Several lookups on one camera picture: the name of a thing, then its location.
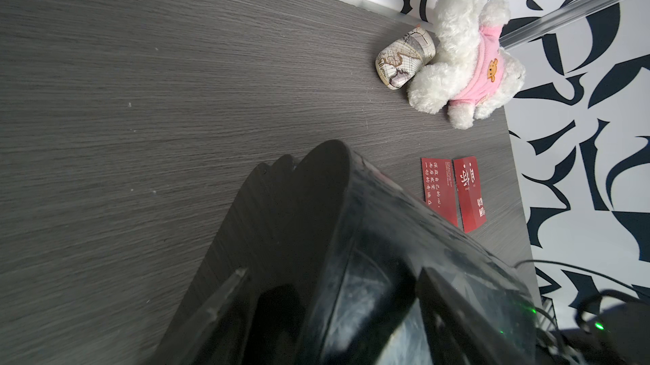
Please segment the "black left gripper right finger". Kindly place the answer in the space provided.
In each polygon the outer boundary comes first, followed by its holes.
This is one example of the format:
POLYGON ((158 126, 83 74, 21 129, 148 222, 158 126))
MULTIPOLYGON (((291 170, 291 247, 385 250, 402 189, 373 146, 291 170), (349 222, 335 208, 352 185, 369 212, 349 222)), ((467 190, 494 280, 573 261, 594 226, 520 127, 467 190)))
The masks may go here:
POLYGON ((435 270, 421 270, 417 298, 435 364, 528 363, 528 358, 435 270))

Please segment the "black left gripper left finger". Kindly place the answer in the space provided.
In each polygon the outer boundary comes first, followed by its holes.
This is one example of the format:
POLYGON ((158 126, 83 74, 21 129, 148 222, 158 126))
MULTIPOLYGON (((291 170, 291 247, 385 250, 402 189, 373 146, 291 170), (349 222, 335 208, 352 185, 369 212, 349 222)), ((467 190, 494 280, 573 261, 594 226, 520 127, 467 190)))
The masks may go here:
POLYGON ((235 270, 147 359, 148 364, 240 364, 249 333, 249 271, 235 270))

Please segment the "red postcard with logo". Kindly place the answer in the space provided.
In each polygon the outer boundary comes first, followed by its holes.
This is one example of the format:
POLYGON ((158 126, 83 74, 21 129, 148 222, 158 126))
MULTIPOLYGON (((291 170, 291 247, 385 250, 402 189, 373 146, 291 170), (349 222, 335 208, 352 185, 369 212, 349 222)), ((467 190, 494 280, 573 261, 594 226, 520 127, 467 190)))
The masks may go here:
POLYGON ((457 196, 463 231, 470 233, 486 223, 486 209, 477 159, 473 156, 453 160, 457 196))

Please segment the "red postcard with text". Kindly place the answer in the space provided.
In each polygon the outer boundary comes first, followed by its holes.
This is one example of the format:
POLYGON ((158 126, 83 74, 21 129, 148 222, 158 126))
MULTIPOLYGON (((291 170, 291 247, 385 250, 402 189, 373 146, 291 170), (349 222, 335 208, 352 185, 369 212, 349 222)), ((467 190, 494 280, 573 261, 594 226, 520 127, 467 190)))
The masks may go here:
POLYGON ((421 158, 425 202, 436 213, 458 226, 453 164, 450 159, 421 158))

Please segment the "black drawer cabinet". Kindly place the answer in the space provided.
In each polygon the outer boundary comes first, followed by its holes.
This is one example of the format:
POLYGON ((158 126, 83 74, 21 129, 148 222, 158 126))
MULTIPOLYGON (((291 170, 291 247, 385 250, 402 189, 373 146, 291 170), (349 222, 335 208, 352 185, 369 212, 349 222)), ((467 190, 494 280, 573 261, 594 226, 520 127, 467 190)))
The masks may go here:
POLYGON ((516 272, 340 141, 252 170, 159 346, 240 268, 240 364, 435 364, 423 268, 535 361, 533 300, 516 272))

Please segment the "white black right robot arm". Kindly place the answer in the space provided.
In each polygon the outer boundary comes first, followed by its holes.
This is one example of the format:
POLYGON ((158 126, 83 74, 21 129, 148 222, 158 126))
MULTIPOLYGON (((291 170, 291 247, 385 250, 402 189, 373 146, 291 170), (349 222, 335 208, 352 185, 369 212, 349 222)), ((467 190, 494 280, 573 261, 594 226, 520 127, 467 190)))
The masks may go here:
POLYGON ((649 287, 570 263, 531 259, 541 363, 648 364, 649 287))

